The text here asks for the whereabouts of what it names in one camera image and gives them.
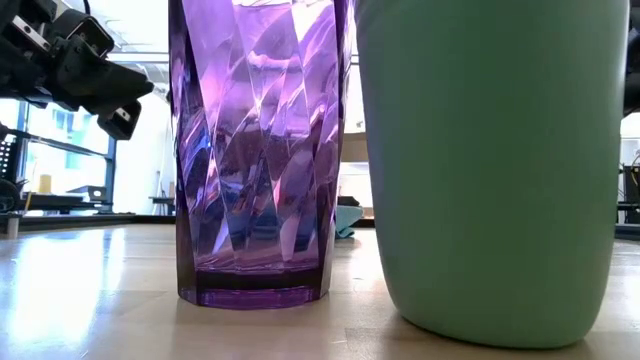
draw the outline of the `purple glass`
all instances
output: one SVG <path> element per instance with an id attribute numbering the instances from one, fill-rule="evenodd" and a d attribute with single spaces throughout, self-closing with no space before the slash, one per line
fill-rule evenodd
<path id="1" fill-rule="evenodd" d="M 331 278 L 351 0 L 169 7 L 178 293 L 231 309 L 319 299 Z"/>

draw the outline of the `cable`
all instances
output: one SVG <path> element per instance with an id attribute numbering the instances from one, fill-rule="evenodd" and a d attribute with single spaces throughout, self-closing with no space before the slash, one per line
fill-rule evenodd
<path id="1" fill-rule="evenodd" d="M 89 0 L 83 0 L 84 2 L 84 13 L 87 15 L 91 15 L 91 5 L 89 4 Z"/>

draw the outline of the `white wall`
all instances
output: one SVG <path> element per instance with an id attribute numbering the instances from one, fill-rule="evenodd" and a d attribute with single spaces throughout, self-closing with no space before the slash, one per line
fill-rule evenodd
<path id="1" fill-rule="evenodd" d="M 142 113 L 133 137 L 118 141 L 113 210 L 148 215 L 153 210 L 149 197 L 157 194 L 159 174 L 168 194 L 176 173 L 169 104 L 155 94 L 141 98 L 140 103 Z"/>

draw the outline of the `green cup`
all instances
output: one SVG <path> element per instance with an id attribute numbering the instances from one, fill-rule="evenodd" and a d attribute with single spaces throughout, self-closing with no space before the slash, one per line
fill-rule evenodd
<path id="1" fill-rule="evenodd" d="M 380 254 L 395 305 L 495 346 L 581 339 L 616 211 L 628 0 L 359 0 Z"/>

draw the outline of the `yellow object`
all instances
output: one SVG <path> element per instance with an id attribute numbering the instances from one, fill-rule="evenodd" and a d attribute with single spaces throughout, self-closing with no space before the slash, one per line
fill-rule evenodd
<path id="1" fill-rule="evenodd" d="M 51 193 L 51 175 L 40 175 L 40 181 L 38 184 L 38 192 L 41 194 L 50 194 Z"/>

